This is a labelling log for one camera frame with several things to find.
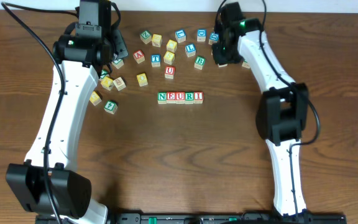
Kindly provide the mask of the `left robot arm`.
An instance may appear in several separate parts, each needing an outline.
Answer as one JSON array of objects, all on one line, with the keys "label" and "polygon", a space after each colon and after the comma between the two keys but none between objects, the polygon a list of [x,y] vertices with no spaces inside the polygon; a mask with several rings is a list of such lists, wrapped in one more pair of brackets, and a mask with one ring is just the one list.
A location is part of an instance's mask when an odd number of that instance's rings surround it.
[{"label": "left robot arm", "polygon": [[23,163],[10,164],[6,182],[37,223],[111,223],[107,206],[91,197],[91,182],[77,173],[78,141],[90,96],[104,67],[127,57],[117,5],[82,0],[76,21],[47,49],[53,83],[36,139]]}]

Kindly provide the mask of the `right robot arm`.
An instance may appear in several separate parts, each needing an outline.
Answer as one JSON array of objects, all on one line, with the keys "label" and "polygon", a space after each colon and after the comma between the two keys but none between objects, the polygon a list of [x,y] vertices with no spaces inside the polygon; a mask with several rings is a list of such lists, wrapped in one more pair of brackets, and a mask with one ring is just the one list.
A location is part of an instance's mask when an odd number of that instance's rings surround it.
[{"label": "right robot arm", "polygon": [[282,217],[295,217],[306,209],[301,191],[301,133],[306,126],[308,89],[284,70],[270,47],[264,23],[246,18],[238,2],[222,2],[212,45],[218,65],[247,62],[261,91],[255,117],[259,136],[266,142],[273,167],[273,206]]}]

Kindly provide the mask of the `green R block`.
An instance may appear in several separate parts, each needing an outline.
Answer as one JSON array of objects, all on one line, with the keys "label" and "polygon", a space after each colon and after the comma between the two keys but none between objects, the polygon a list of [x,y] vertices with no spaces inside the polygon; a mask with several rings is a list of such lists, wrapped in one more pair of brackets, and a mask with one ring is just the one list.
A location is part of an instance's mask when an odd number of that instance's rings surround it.
[{"label": "green R block", "polygon": [[194,93],[193,92],[185,92],[185,104],[194,104]]}]

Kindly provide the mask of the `green N block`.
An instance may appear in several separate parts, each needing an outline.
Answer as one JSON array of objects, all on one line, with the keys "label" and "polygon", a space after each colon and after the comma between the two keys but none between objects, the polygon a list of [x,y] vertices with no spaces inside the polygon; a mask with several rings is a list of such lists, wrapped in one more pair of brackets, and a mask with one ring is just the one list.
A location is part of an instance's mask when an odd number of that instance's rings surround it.
[{"label": "green N block", "polygon": [[167,104],[167,93],[166,92],[158,92],[157,93],[157,102],[158,102],[158,104]]}]

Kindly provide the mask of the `red E block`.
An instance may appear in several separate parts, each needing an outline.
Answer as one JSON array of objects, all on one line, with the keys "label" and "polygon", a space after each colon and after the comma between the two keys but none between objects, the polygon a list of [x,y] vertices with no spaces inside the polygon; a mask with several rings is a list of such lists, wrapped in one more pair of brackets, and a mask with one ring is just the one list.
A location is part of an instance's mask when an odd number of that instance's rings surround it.
[{"label": "red E block", "polygon": [[176,103],[176,93],[167,92],[167,104],[175,104],[175,103]]}]

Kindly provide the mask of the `red I block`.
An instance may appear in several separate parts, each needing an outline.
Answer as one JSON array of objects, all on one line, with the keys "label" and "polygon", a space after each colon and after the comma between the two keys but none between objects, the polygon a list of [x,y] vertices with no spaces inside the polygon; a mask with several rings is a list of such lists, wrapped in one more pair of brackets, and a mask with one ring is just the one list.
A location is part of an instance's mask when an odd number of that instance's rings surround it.
[{"label": "red I block", "polygon": [[204,94],[202,91],[194,92],[194,104],[202,104],[204,100]]}]

